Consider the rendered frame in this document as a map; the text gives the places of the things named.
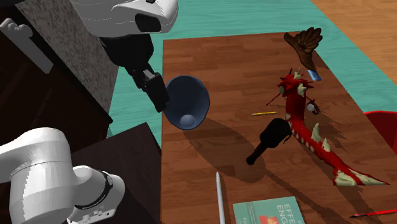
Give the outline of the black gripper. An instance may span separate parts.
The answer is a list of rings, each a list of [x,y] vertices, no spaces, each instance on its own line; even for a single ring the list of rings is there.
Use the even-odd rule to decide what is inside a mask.
[[[118,38],[100,37],[100,42],[112,63],[124,67],[134,79],[137,88],[143,88],[144,70],[154,73],[149,64],[154,47],[149,34],[130,34]],[[160,73],[145,81],[145,92],[156,111],[161,113],[169,101],[168,91]]]

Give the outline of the dark blue bowl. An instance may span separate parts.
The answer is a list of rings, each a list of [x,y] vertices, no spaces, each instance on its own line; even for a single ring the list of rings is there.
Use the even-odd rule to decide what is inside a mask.
[[[181,130],[192,130],[206,118],[210,97],[204,84],[193,76],[182,75],[166,84],[170,97],[163,110],[165,117]]]

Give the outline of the dark robot stand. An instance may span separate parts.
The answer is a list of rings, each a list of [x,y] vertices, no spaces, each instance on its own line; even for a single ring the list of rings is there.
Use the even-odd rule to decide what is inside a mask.
[[[71,154],[72,163],[121,177],[125,194],[115,215],[94,224],[161,224],[161,149],[147,123]]]

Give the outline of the brown wooden table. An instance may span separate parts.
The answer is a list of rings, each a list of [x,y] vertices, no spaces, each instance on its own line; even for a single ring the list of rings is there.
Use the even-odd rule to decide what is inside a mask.
[[[307,113],[307,126],[318,124],[346,164],[385,185],[335,186],[332,168],[294,138],[265,151],[255,164],[246,163],[268,123],[284,116],[278,83],[301,67],[281,33],[167,40],[163,49],[165,80],[197,77],[211,98],[196,129],[162,122],[164,224],[219,224],[217,172],[227,223],[235,222],[235,203],[294,196],[305,224],[397,224],[396,213],[350,218],[397,208],[397,155],[318,54],[321,81],[307,94],[321,112]],[[278,114],[251,116],[269,111]]]

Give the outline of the teal rug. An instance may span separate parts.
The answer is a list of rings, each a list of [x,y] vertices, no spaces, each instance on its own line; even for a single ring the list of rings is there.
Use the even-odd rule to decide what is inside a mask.
[[[165,39],[322,29],[319,54],[364,112],[397,111],[397,85],[311,0],[179,0],[179,15],[167,34],[152,37],[150,64],[162,70]]]

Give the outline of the black hairbrush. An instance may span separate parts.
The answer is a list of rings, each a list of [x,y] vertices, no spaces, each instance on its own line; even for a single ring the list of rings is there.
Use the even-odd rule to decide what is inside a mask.
[[[266,149],[276,148],[281,142],[285,143],[292,135],[291,127],[286,120],[274,118],[260,134],[260,143],[247,157],[247,164],[253,165]]]

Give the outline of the white pen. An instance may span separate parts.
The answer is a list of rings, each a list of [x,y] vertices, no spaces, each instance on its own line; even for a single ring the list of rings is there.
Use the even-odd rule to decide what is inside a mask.
[[[225,212],[224,212],[224,205],[223,205],[223,195],[221,190],[221,179],[219,172],[216,173],[216,190],[217,190],[217,197],[218,197],[218,211],[219,211],[219,223],[225,223]]]

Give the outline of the dark cabinet with granite top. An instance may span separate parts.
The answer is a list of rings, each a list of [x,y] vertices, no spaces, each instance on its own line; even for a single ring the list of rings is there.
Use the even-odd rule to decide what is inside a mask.
[[[7,18],[32,30],[53,66],[44,73],[0,31],[0,144],[38,127],[61,130],[71,151],[105,139],[118,67],[70,0],[0,0]]]

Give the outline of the red dragon figure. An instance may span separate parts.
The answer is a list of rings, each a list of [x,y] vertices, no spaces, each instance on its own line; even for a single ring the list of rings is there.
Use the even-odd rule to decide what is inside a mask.
[[[334,152],[332,152],[326,139],[321,139],[319,125],[310,130],[304,122],[306,108],[306,90],[312,88],[310,82],[303,79],[300,71],[294,74],[289,73],[281,79],[279,95],[286,98],[285,118],[296,140],[306,146],[311,152],[333,168],[333,184],[337,186],[356,186],[356,185],[385,185],[381,181],[369,174],[359,172],[343,162]]]

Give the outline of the dark watch with pale face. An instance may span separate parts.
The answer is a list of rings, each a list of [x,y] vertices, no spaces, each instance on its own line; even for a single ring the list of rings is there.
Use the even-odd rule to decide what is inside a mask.
[[[315,100],[310,100],[307,103],[307,109],[314,115],[320,114],[319,106],[316,104]]]

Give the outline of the brown baseball glove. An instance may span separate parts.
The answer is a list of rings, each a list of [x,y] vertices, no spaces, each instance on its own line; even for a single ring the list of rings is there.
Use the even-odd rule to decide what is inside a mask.
[[[310,27],[300,33],[292,36],[286,32],[283,36],[284,40],[295,50],[302,65],[308,70],[316,71],[315,64],[312,60],[312,52],[319,46],[319,42],[323,39],[321,28]]]

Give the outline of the teal book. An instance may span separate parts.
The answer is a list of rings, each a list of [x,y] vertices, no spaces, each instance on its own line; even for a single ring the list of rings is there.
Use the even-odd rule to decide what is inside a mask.
[[[305,224],[294,196],[233,204],[236,224]]]

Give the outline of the red chair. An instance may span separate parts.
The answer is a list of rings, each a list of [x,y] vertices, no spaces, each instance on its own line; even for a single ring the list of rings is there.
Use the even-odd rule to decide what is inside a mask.
[[[397,111],[368,111],[365,115],[397,155]]]

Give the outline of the red pen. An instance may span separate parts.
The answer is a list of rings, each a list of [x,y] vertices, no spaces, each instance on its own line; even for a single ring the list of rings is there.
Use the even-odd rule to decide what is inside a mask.
[[[373,211],[373,212],[369,212],[369,213],[354,214],[354,215],[351,215],[350,218],[359,218],[359,217],[365,217],[365,216],[377,216],[377,215],[393,214],[393,213],[397,213],[397,209],[390,209],[390,210],[384,210],[384,211]]]

